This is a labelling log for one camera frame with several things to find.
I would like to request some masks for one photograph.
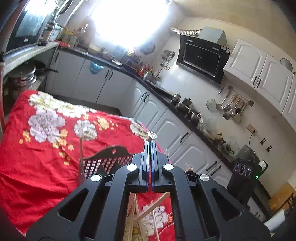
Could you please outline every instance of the window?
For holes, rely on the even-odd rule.
[[[160,27],[168,3],[167,0],[101,0],[91,17],[103,39],[131,50],[145,43]]]

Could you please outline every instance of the white cabinet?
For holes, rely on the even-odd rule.
[[[227,188],[228,183],[232,177],[232,172],[225,166],[224,163],[220,162],[217,166],[215,166],[212,171],[208,173],[208,175],[213,178],[217,183]]]
[[[187,164],[190,164],[195,173],[203,174],[213,170],[221,160],[195,133],[192,133],[171,155],[170,161],[183,170],[186,170]]]
[[[111,70],[96,103],[117,108],[132,81],[132,77]]]
[[[123,116],[134,117],[136,111],[144,101],[148,90],[138,81],[134,80],[122,96],[119,110]]]
[[[180,119],[169,109],[163,114],[152,129],[157,134],[156,142],[170,157],[191,135],[190,131]]]
[[[283,116],[292,126],[292,128],[296,131],[296,76],[293,75],[292,86],[290,90],[290,94],[285,105]]]
[[[280,62],[267,55],[255,90],[283,112],[292,84],[293,74]]]
[[[138,121],[142,122],[148,130],[152,130],[167,107],[154,95],[148,93],[134,115]]]
[[[49,73],[46,92],[71,97],[72,89],[85,59],[59,50],[53,60],[51,68],[59,72]]]
[[[111,69],[104,67],[97,74],[91,72],[92,61],[86,60],[82,66],[72,98],[96,103]]]
[[[248,85],[255,87],[266,56],[267,53],[263,50],[239,39],[224,67],[224,72],[229,72]]]
[[[258,205],[255,203],[254,199],[250,197],[250,200],[248,201],[247,205],[250,207],[250,212],[258,218],[261,222],[266,220],[265,215],[261,211],[261,209],[258,207]]]

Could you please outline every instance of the plastic bag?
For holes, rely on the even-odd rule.
[[[201,116],[200,121],[198,123],[198,127],[202,131],[202,133],[211,140],[215,140],[217,137],[218,131],[216,125],[217,119],[215,117],[206,119],[203,116]]]
[[[235,157],[240,150],[239,144],[234,137],[230,137],[229,140],[223,144],[223,147],[226,153],[232,157]]]

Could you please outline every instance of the kitchen counter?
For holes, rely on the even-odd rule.
[[[147,81],[144,81],[142,78],[140,78],[138,75],[133,73],[132,71],[126,70],[124,67],[119,66],[117,64],[114,64],[108,60],[105,60],[103,58],[97,57],[92,54],[88,54],[86,52],[75,50],[75,49],[68,49],[63,48],[60,49],[64,52],[71,53],[80,57],[83,57],[85,59],[91,60],[99,65],[103,65],[112,69],[115,69],[121,73],[124,73],[138,82],[140,82],[148,91],[150,91],[153,95],[155,95],[163,104],[165,104],[170,111],[172,111],[191,131],[193,131],[216,155],[219,157],[219,159],[230,169],[233,169],[234,166],[234,159],[229,156],[223,148],[219,148],[218,146],[214,145],[213,141],[208,139],[206,136],[204,136],[200,130],[197,128],[196,124],[192,123],[192,121],[189,118],[186,118],[183,113],[181,113],[177,108],[175,108],[174,105],[170,103],[171,95],[169,93],[166,93],[162,90],[159,90],[152,84],[150,84]],[[267,219],[271,217],[270,211],[268,211],[268,199],[270,199],[270,196],[266,189],[263,187],[261,182],[258,182],[258,186],[254,190],[254,194],[252,195],[252,198],[257,203],[257,205],[260,207],[260,209],[263,211],[264,215]]]

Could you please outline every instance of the white flower pattern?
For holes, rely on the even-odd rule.
[[[45,142],[46,139],[55,143],[59,138],[57,127],[63,127],[65,124],[65,119],[58,116],[55,111],[38,108],[36,114],[29,119],[30,134],[40,143]]]
[[[155,213],[155,219],[156,219],[156,224],[157,228],[163,228],[163,224],[168,221],[168,215],[165,212],[165,207],[164,206],[158,206],[154,209]],[[141,222],[143,222],[143,225],[146,229],[146,234],[147,236],[152,236],[155,233],[154,230],[154,224],[153,224],[153,216],[152,214],[146,215]]]
[[[59,107],[59,101],[47,93],[41,91],[38,94],[32,94],[29,97],[29,105],[35,109],[55,110]]]
[[[83,131],[83,137],[86,141],[95,140],[97,132],[94,124],[91,124],[88,120],[78,120],[74,125],[74,132],[76,136],[80,137],[80,132]]]
[[[149,137],[148,133],[144,130],[144,128],[136,122],[131,122],[130,129],[133,134],[141,137],[144,141],[146,141],[146,139]]]
[[[30,106],[34,106],[35,109],[57,110],[58,113],[70,118],[81,118],[86,112],[96,113],[94,109],[57,100],[51,95],[41,91],[39,91],[38,94],[30,95],[29,104]]]

